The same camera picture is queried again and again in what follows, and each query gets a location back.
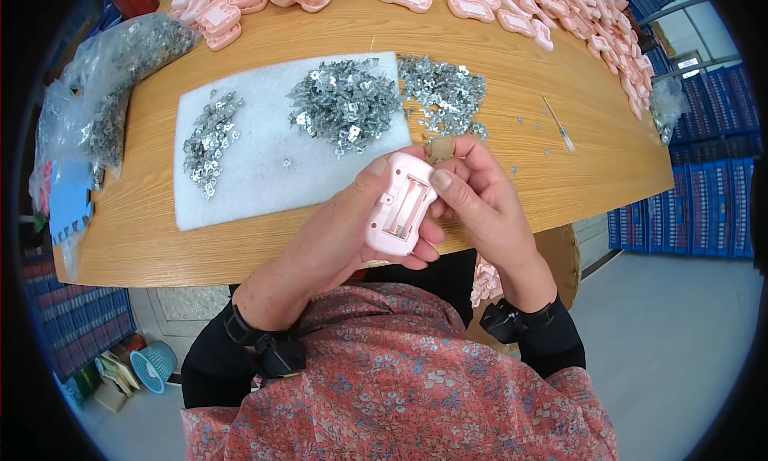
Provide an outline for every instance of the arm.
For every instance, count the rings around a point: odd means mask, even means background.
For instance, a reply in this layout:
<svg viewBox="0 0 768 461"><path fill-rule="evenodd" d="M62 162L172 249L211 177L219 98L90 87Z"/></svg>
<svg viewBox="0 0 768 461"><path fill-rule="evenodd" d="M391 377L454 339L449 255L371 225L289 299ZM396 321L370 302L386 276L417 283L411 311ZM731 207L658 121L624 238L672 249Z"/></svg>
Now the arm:
<svg viewBox="0 0 768 461"><path fill-rule="evenodd" d="M450 146L439 146L451 143ZM470 136L438 139L432 149L452 157L437 163L430 179L440 198L432 216L462 218L478 253L496 266L505 299L534 313L553 303L554 319L518 341L522 361L546 378L565 367L585 367L584 345L558 296L552 272L536 243L514 185L493 154Z"/></svg>
<svg viewBox="0 0 768 461"><path fill-rule="evenodd" d="M425 156L417 146L403 151ZM231 302L246 324L261 331L289 329L309 299L338 287L367 261L418 270L438 258L432 244L442 242L443 233L429 220L419 227L420 239L408 256L383 255L363 245L371 209L389 185L388 158L375 159L350 187L318 206L280 256L240 284ZM250 393L251 379L264 375L254 352L230 339L219 313L197 337L181 367L186 408L239 406Z"/></svg>

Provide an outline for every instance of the wrist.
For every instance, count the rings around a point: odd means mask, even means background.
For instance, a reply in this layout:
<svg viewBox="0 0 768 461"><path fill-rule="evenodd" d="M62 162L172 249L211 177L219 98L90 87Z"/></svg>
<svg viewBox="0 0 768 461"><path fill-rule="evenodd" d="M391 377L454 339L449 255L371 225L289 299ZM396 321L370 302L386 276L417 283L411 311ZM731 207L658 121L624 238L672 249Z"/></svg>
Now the wrist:
<svg viewBox="0 0 768 461"><path fill-rule="evenodd" d="M299 319L310 294L280 260L267 264L240 284L232 295L243 321L262 331L285 331Z"/></svg>
<svg viewBox="0 0 768 461"><path fill-rule="evenodd" d="M558 295L549 265L538 252L525 264L496 269L505 298L524 313L540 311Z"/></svg>

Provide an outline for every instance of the black wrist device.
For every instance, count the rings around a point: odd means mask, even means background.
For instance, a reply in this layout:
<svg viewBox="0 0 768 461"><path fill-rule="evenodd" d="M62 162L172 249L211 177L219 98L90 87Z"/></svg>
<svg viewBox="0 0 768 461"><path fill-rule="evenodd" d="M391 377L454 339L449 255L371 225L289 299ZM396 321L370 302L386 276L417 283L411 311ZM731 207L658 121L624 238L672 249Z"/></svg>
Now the black wrist device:
<svg viewBox="0 0 768 461"><path fill-rule="evenodd" d="M306 347L293 329L262 331L248 326L230 301L222 311L224 329L235 344L253 347L259 374L265 378L289 377L306 366Z"/></svg>
<svg viewBox="0 0 768 461"><path fill-rule="evenodd" d="M498 303L489 304L485 308L480 327L500 343L516 343L526 332L543 328L552 322L554 315L550 308L553 304L554 301L535 313L524 313L502 298Z"/></svg>

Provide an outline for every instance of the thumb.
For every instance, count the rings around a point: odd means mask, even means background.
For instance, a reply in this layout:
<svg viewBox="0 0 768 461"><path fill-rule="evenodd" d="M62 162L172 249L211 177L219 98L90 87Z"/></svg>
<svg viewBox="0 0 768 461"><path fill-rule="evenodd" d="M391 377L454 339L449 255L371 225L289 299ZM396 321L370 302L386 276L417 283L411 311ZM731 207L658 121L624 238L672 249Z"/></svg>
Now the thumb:
<svg viewBox="0 0 768 461"><path fill-rule="evenodd" d="M376 158L361 170L355 180L342 191L345 204L361 214L368 214L389 186L389 161Z"/></svg>
<svg viewBox="0 0 768 461"><path fill-rule="evenodd" d="M451 171L439 169L429 177L429 183L437 194L462 218L464 224L478 226L488 222L495 214L462 178Z"/></svg>

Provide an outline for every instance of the hand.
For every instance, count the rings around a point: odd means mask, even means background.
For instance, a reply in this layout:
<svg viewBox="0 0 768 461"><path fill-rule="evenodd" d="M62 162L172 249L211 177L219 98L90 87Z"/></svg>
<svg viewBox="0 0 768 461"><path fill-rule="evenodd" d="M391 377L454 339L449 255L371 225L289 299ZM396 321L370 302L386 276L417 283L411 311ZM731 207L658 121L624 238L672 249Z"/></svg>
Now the hand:
<svg viewBox="0 0 768 461"><path fill-rule="evenodd" d="M508 301L520 311L532 313L554 301L558 288L552 272L536 251L512 181L491 151L472 136L436 142L452 143L453 156L437 163L430 178L440 195L430 208L432 216L461 217L478 253L498 270Z"/></svg>
<svg viewBox="0 0 768 461"><path fill-rule="evenodd" d="M400 151L425 158L422 146ZM283 331L299 318L310 298L338 287L367 261L420 270L438 259L432 244L441 243L444 234L429 219L419 227L411 255L384 255L363 245L368 216L389 186L389 156L375 159L350 187L316 207L278 259L237 288L232 302L244 321L256 329Z"/></svg>

